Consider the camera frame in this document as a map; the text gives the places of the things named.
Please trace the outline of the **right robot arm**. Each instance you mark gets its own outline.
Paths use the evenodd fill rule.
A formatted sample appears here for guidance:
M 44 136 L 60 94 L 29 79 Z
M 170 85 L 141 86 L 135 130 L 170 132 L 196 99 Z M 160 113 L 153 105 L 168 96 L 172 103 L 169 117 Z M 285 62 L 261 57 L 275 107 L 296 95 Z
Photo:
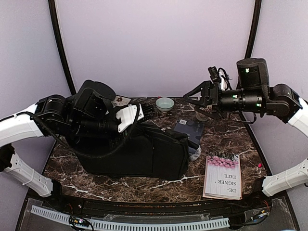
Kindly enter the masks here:
M 212 119 L 226 119 L 230 113 L 251 112 L 255 116 L 275 116 L 283 123 L 308 134 L 308 103 L 286 84 L 270 87 L 267 62 L 246 58 L 236 63 L 239 88 L 223 90 L 228 79 L 209 67 L 210 80 L 183 95 L 195 110 Z

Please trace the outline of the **black student backpack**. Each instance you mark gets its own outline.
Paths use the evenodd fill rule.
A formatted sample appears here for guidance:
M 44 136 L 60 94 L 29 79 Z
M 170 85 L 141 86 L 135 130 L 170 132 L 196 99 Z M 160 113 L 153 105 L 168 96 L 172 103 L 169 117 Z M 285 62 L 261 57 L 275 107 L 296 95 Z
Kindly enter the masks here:
M 91 174 L 111 178 L 150 177 L 178 180 L 188 170 L 193 159 L 189 155 L 188 136 L 174 129 L 162 129 L 156 125 L 137 124 L 131 137 L 113 155 L 98 159 L 116 148 L 122 138 L 68 139 L 69 145 L 85 154 L 78 156 L 83 168 Z

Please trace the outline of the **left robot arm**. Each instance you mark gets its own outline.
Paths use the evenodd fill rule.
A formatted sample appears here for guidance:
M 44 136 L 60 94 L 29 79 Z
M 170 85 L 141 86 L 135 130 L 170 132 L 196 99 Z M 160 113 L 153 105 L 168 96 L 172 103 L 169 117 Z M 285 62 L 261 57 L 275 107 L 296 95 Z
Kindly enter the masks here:
M 79 91 L 64 97 L 58 94 L 39 100 L 23 111 L 0 121 L 0 170 L 10 173 L 39 196 L 49 198 L 58 210 L 68 206 L 62 186 L 39 174 L 22 161 L 13 143 L 28 138 L 60 136 L 70 138 L 112 138 L 122 132 L 121 119 L 112 105 L 116 93 L 108 85 L 86 80 Z

